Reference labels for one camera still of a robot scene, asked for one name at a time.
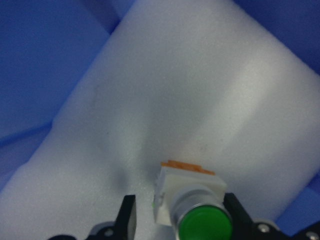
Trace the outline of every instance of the blue fabric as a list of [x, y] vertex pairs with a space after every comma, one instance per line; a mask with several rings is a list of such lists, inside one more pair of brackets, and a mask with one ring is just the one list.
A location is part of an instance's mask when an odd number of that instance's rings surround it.
[[320, 194], [306, 187], [277, 219], [276, 224], [292, 236], [302, 229], [320, 221]]

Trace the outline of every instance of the foam surface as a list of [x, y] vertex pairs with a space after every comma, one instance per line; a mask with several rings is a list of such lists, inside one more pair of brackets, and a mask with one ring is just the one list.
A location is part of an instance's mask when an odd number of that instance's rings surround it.
[[137, 195], [153, 224], [168, 159], [202, 165], [275, 219], [320, 167], [320, 78], [226, 0], [138, 0], [0, 195], [0, 238], [87, 237]]

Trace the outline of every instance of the green push button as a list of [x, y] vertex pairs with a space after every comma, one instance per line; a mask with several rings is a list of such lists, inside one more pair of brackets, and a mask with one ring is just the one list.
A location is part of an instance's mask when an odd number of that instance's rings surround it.
[[229, 217], [214, 206], [198, 206], [188, 212], [179, 225], [180, 240], [229, 240], [232, 235]]

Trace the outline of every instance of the green button cap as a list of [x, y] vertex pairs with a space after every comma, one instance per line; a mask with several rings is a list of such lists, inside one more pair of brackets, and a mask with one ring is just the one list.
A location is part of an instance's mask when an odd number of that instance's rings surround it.
[[179, 225], [180, 240], [229, 240], [232, 235], [229, 217], [214, 206], [198, 206], [188, 212]]

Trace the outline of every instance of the screw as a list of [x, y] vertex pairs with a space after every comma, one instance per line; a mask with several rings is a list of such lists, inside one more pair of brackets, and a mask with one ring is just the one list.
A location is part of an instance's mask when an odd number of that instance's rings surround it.
[[108, 228], [105, 232], [104, 232], [104, 236], [106, 237], [111, 237], [114, 234], [114, 231], [111, 228]]
[[305, 235], [306, 235], [310, 240], [319, 240], [319, 235], [316, 234], [316, 233], [313, 232], [313, 231], [308, 231]]
[[270, 232], [270, 227], [268, 225], [266, 225], [266, 224], [263, 224], [263, 223], [258, 225], [258, 229], [259, 229], [260, 232], [262, 232], [264, 234]]

